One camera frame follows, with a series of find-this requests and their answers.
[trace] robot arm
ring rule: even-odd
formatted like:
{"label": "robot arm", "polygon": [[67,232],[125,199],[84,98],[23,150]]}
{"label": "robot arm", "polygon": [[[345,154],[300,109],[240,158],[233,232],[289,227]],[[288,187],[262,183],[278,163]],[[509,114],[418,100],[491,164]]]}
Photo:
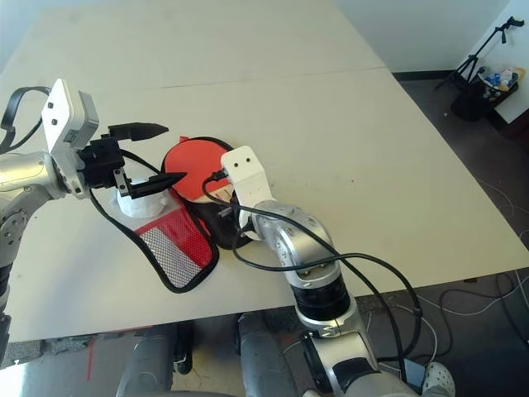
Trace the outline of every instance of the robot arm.
{"label": "robot arm", "polygon": [[[265,170],[248,147],[226,153],[222,166],[245,207],[276,213],[308,228],[332,245],[323,225],[293,205],[273,199]],[[284,220],[241,210],[241,228],[276,253],[283,267],[298,266],[331,256],[308,234]],[[416,396],[398,378],[379,371],[355,298],[347,291],[338,261],[285,272],[295,298],[296,313],[307,332],[305,357],[318,388],[336,396]]]}
{"label": "robot arm", "polygon": [[[9,109],[10,119],[20,100],[19,90],[15,95],[10,101],[14,106]],[[41,116],[48,152],[0,155],[0,361],[11,320],[4,313],[9,273],[31,215],[47,201],[66,194],[85,199],[90,189],[115,186],[122,196],[135,199],[167,189],[185,175],[159,174],[132,184],[123,169],[125,161],[117,141],[150,138],[167,128],[144,123],[112,126],[107,135],[88,144],[99,123],[92,98],[62,79],[51,89]],[[14,128],[7,132],[12,141]]]}

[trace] black fabric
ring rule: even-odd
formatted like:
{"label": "black fabric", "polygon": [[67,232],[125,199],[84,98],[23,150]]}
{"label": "black fabric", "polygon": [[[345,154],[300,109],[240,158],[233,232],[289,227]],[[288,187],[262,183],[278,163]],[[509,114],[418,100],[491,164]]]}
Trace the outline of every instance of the black fabric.
{"label": "black fabric", "polygon": [[[199,136],[195,138],[190,138],[191,140],[203,140],[210,141],[218,144],[223,149],[227,151],[232,151],[233,147],[229,144],[221,141],[220,139],[213,138],[210,136]],[[161,166],[161,171],[165,170],[165,158]],[[179,199],[182,200],[189,214],[195,220],[200,220],[203,222],[206,229],[209,231],[211,239],[217,244],[220,248],[225,250],[230,250],[233,245],[233,241],[237,237],[237,224],[238,224],[238,214],[234,213],[233,210],[226,210],[226,207],[217,204],[217,203],[195,203],[189,201],[178,194],[174,189],[172,192],[178,195]],[[237,248],[244,246],[251,242],[251,239],[244,236],[239,239],[237,242]]]}
{"label": "black fabric", "polygon": [[350,296],[342,275],[319,288],[298,288],[291,285],[296,305],[305,316],[319,321],[340,317],[350,305]]}
{"label": "black fabric", "polygon": [[380,373],[380,371],[373,369],[365,357],[350,358],[349,360],[339,362],[332,367],[332,370],[344,393],[358,378],[369,374]]}

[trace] floor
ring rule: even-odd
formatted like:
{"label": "floor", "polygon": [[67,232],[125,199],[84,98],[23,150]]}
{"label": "floor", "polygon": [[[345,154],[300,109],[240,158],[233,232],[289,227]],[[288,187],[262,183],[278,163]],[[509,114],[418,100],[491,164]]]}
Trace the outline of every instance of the floor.
{"label": "floor", "polygon": [[[500,208],[514,231],[524,233],[529,229],[529,211],[523,210],[529,209],[529,156],[515,142],[503,139],[486,121],[470,123],[455,117],[450,111],[450,103],[457,91],[446,85],[434,92],[436,83],[435,80],[427,80],[401,84],[474,177],[484,182],[484,191]],[[509,206],[508,200],[516,207]],[[522,239],[529,246],[529,232],[524,233]],[[529,269],[519,273],[524,279],[529,276]],[[509,276],[516,281],[513,273]],[[495,280],[494,276],[489,276],[475,282],[467,280],[469,282],[421,288],[417,292],[433,301],[438,301],[443,291],[453,288],[496,295]],[[501,281],[503,292],[507,292],[507,278],[502,276]],[[410,304],[404,293],[388,294],[387,299],[392,305]],[[446,296],[445,306],[469,313],[480,310],[489,302],[491,299],[454,292]],[[529,337],[529,313],[520,291],[505,298],[505,302],[522,334]],[[393,354],[393,339],[381,308],[372,297],[360,298],[359,306],[365,321],[370,319],[369,334],[377,354]],[[424,302],[422,307],[425,318],[436,330],[438,351],[443,352],[448,343],[448,333],[440,311]],[[303,391],[311,387],[312,380],[304,364],[302,348],[293,344],[299,331],[293,310],[270,310],[265,315],[280,346],[286,349],[285,356],[290,366],[295,368],[298,389]],[[403,309],[395,309],[395,316],[404,335],[404,343],[407,343],[412,333],[412,317]],[[439,361],[448,366],[455,377],[458,397],[527,395],[529,354],[514,334],[500,303],[479,315],[462,317],[447,314],[447,317],[454,334],[454,345],[451,352]],[[245,395],[241,364],[233,347],[234,322],[233,316],[205,318],[196,322],[194,367],[186,376],[174,376],[174,389]],[[0,371],[1,395],[114,396],[126,360],[137,341],[138,336],[133,332],[115,339],[95,338],[90,348],[57,355],[46,353],[29,363],[8,367]],[[431,354],[431,350],[432,337],[428,328],[424,328],[412,355]],[[417,360],[425,363],[428,358]]]}

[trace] white table surface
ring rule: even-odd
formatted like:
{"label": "white table surface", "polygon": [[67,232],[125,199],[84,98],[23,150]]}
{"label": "white table surface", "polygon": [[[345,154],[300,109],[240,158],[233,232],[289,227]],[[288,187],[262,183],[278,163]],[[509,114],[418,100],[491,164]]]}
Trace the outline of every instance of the white table surface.
{"label": "white table surface", "polygon": [[[101,133],[105,126],[121,122],[158,122],[169,127],[163,136],[124,145],[155,164],[180,135],[215,136],[233,146],[250,145],[267,170],[275,198],[318,217],[339,251],[379,256],[397,266],[414,286],[527,265],[527,250],[502,215],[332,3],[230,0],[222,2],[226,8],[206,11],[206,5],[217,7],[217,2],[201,0],[203,7],[193,5],[197,3],[163,1],[149,2],[152,7],[148,8],[132,4],[46,13],[36,23],[37,33],[44,22],[55,21],[53,34],[48,37],[34,30],[23,42],[0,75],[1,104],[7,101],[11,86],[49,85],[61,75],[93,95]],[[179,52],[186,54],[184,59],[154,48],[158,39],[167,45],[166,37],[157,37],[164,34],[160,23],[154,23],[156,18],[167,17],[166,7],[179,10],[170,15],[179,22],[176,31],[183,33],[176,42]],[[114,37],[116,59],[111,65],[105,55],[95,53],[89,66],[53,64],[56,55],[69,54],[57,47],[63,41],[86,39],[93,50],[99,41],[103,54],[110,51],[103,34],[96,38],[88,34],[96,27],[85,18],[97,13],[107,21],[98,24],[97,30],[107,32],[111,25],[125,25],[123,21],[132,16],[147,15],[154,32],[149,29],[152,24],[132,23],[135,29],[130,35],[143,37],[142,45],[151,43],[148,50],[162,56],[151,60],[152,65],[142,64],[157,70],[139,77],[135,68],[144,60],[139,54],[135,63],[132,55],[121,53],[123,47],[118,44],[127,36],[124,33]],[[209,49],[207,58],[202,53],[204,58],[194,59],[194,30],[187,28],[200,26],[205,32],[210,24],[220,23],[221,17],[231,19],[215,25],[215,39],[206,33],[198,35],[203,48]],[[251,17],[257,22],[250,23]],[[241,31],[247,34],[238,41]],[[271,32],[274,38],[262,36]],[[209,41],[219,37],[224,48],[231,49],[226,56],[220,56]],[[37,65],[38,51],[33,50],[44,42],[48,47],[40,53]],[[70,54],[74,58],[79,50]],[[49,58],[58,71],[48,65]],[[118,73],[129,63],[135,65]],[[203,68],[195,70],[191,64]],[[170,73],[160,76],[158,68]],[[37,94],[28,98],[17,119],[19,131],[31,126],[41,104]],[[44,147],[39,134],[23,149]],[[126,167],[131,175],[142,172],[133,164]],[[106,191],[99,197],[113,211],[108,206],[109,195]],[[241,252],[275,263],[259,243]],[[402,288],[375,265],[354,263],[379,290]],[[347,269],[344,275],[353,294],[369,293]],[[282,275],[248,268],[223,250],[217,268],[197,288],[173,294],[139,250],[90,202],[71,197],[48,203],[35,214],[10,282],[7,312],[13,316],[12,341],[293,303]]]}

